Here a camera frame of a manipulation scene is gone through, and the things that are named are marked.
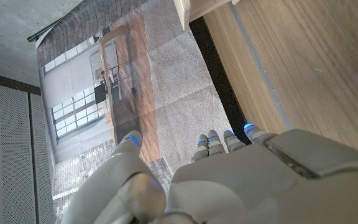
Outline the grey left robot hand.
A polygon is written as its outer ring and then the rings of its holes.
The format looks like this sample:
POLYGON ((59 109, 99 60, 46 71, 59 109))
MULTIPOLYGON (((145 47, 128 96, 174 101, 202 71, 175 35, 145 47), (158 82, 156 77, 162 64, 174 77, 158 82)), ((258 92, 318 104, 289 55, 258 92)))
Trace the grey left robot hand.
POLYGON ((73 196, 63 223, 358 223, 358 150, 293 129, 248 123, 199 137, 168 190, 129 132, 73 196))

